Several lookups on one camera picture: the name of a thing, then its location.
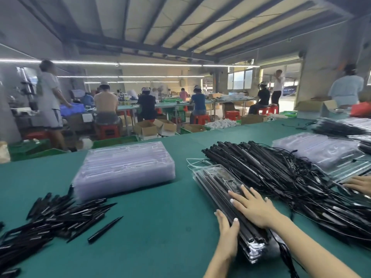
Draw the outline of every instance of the pink shirt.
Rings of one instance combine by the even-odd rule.
[[[181,91],[179,96],[185,102],[185,101],[187,101],[188,93],[186,91]]]

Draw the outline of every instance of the black shirt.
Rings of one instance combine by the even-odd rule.
[[[138,98],[138,104],[142,107],[142,118],[144,120],[154,120],[157,118],[155,110],[156,98],[149,94],[142,94]]]
[[[271,93],[267,88],[261,89],[257,96],[260,98],[260,100],[257,102],[260,105],[269,105],[269,98],[271,97]]]

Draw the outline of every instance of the hand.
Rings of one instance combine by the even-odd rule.
[[[235,218],[232,226],[229,226],[229,221],[221,210],[216,210],[215,215],[219,222],[220,237],[214,256],[221,261],[230,261],[237,254],[237,236],[240,223]]]
[[[244,185],[241,185],[241,189],[246,198],[232,191],[228,191],[229,195],[234,198],[231,199],[231,203],[256,226],[271,228],[273,222],[283,216],[276,210],[271,200],[268,198],[263,200],[262,196],[253,188],[250,188],[251,193]]]
[[[346,181],[346,188],[364,193],[371,197],[371,176],[355,176]]]

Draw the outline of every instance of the blue plastic crate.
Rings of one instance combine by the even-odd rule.
[[[60,106],[60,114],[63,117],[71,116],[73,114],[84,113],[85,106],[82,103],[71,103],[72,108],[68,108],[65,105]]]

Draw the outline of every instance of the led light strip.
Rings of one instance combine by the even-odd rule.
[[[205,76],[58,76],[58,78],[204,78]]]
[[[0,63],[40,63],[41,60],[0,58]],[[171,64],[171,63],[131,63],[131,62],[107,62],[107,61],[73,61],[73,60],[52,60],[55,64],[76,64],[76,65],[112,65],[112,66],[174,66],[174,67],[246,67],[251,69],[260,67],[257,65],[218,65],[218,64]]]
[[[84,82],[85,84],[100,84],[100,82]],[[107,82],[108,84],[117,84],[117,83],[179,83],[179,81],[116,81],[116,82]]]

